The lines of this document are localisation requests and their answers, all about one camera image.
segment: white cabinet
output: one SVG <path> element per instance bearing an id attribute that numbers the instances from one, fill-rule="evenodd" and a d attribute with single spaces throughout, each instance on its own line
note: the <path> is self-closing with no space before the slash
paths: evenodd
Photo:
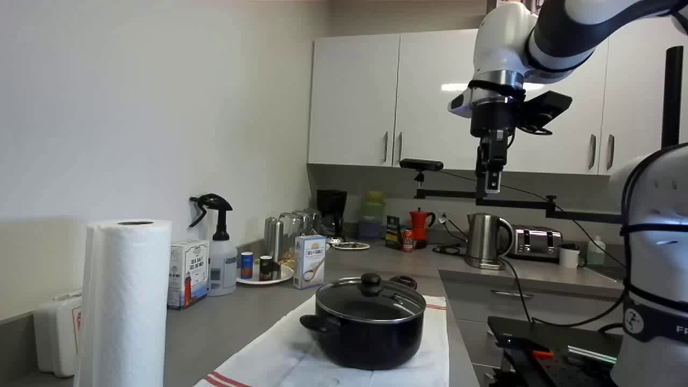
<path id="1" fill-rule="evenodd" d="M 476 139 L 471 121 L 449 114 L 446 105 L 472 78 L 474 35 L 449 30 L 315 41 L 309 163 L 437 159 L 446 169 L 472 169 Z M 546 125 L 552 135 L 517 132 L 505 169 L 613 174 L 660 148 L 663 52 L 686 41 L 666 19 L 634 21 L 569 78 L 528 93 L 530 98 L 554 91 L 574 102 Z M 688 139 L 688 116 L 681 127 L 681 139 Z"/>
<path id="2" fill-rule="evenodd" d="M 605 46 L 599 46 L 595 53 L 562 81 L 526 93 L 526 98 L 532 98 L 546 91 L 554 91 L 574 102 L 561 116 L 546 125 L 552 135 L 515 134 L 510 151 L 510 163 L 515 173 L 597 174 L 604 68 Z"/>
<path id="3" fill-rule="evenodd" d="M 662 145 L 663 55 L 688 38 L 669 19 L 640 19 L 609 38 L 601 173 L 649 154 Z"/>
<path id="4" fill-rule="evenodd" d="M 476 139 L 471 121 L 449 111 L 472 78 L 474 30 L 400 36 L 395 157 L 437 159 L 446 169 L 472 169 Z"/>
<path id="5" fill-rule="evenodd" d="M 395 35 L 315 41 L 308 161 L 390 165 L 395 78 Z"/>

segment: white towel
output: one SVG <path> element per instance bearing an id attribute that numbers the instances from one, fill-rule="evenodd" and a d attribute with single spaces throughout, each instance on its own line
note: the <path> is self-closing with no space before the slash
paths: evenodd
<path id="1" fill-rule="evenodd" d="M 314 296 L 277 321 L 206 374 L 195 387 L 314 387 L 314 385 L 449 385 L 446 303 L 425 296 L 423 338 L 415 356 L 394 370 L 355 370 L 330 363 L 314 335 L 300 326 L 303 314 L 314 314 Z"/>

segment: spray bottle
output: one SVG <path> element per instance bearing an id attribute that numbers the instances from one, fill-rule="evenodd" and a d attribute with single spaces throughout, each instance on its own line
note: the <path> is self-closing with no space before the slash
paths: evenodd
<path id="1" fill-rule="evenodd" d="M 198 220 L 188 225 L 201 222 L 206 209 L 217 210 L 217 228 L 210 240 L 210 284 L 209 294 L 227 294 L 236 289 L 236 246 L 230 240 L 226 212 L 232 210 L 230 202 L 217 194 L 203 194 L 200 198 L 191 198 L 198 207 Z"/>

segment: cabinet handle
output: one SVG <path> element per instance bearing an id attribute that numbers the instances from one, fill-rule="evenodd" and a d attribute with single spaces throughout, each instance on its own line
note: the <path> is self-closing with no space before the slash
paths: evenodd
<path id="1" fill-rule="evenodd" d="M 590 169 L 595 165 L 597 159 L 597 135 L 589 135 L 589 165 L 586 169 Z"/>
<path id="2" fill-rule="evenodd" d="M 614 165 L 614 153 L 617 153 L 617 135 L 609 135 L 609 153 L 605 153 L 605 169 Z"/>
<path id="3" fill-rule="evenodd" d="M 397 135 L 397 153 L 395 161 L 400 163 L 403 159 L 403 134 Z"/>
<path id="4" fill-rule="evenodd" d="M 492 289 L 492 296 L 501 296 L 501 299 L 520 299 L 520 293 L 494 290 L 494 289 Z"/>
<path id="5" fill-rule="evenodd" d="M 385 132 L 385 138 L 383 138 L 385 147 L 383 147 L 383 163 L 386 163 L 386 148 L 388 148 L 388 132 Z"/>

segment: electric kettle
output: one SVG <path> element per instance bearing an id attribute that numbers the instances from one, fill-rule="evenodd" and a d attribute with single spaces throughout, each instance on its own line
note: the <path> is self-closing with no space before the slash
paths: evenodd
<path id="1" fill-rule="evenodd" d="M 469 264 L 478 269 L 501 269 L 502 255 L 514 249 L 514 228 L 502 217 L 490 212 L 469 214 Z"/>

